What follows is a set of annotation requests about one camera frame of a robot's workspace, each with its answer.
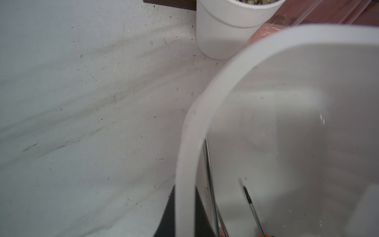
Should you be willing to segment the white plastic storage box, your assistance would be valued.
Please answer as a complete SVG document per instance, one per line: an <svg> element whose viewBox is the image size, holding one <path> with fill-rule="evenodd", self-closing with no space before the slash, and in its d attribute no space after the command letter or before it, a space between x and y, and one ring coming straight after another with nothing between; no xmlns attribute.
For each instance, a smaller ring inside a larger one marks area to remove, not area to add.
<svg viewBox="0 0 379 237"><path fill-rule="evenodd" d="M206 191L207 136L215 198L232 237L379 234L379 30L302 25L248 46L188 110L176 211Z"/></svg>

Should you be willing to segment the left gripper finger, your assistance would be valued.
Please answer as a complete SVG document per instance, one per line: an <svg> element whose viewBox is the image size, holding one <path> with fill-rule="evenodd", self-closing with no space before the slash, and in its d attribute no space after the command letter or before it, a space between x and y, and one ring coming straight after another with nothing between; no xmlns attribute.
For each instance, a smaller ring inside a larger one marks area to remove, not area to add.
<svg viewBox="0 0 379 237"><path fill-rule="evenodd" d="M192 209L180 208L176 211L179 199L176 197L176 187L173 186L167 205L159 226L154 234L155 237L215 237L216 234L206 214L198 189L191 197Z"/></svg>

